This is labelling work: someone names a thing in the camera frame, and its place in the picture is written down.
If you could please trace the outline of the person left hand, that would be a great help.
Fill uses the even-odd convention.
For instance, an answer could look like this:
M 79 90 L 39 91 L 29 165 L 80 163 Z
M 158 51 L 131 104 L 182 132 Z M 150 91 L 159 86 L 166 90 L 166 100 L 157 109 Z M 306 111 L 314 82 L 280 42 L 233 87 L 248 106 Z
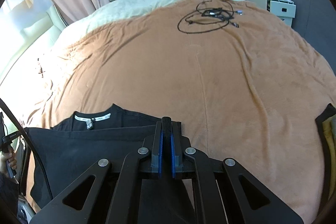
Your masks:
M 12 170 L 17 168 L 17 159 L 13 147 L 8 148 L 8 152 L 1 152 L 1 174 L 5 175 L 7 178 L 13 178 L 7 168 L 10 167 Z

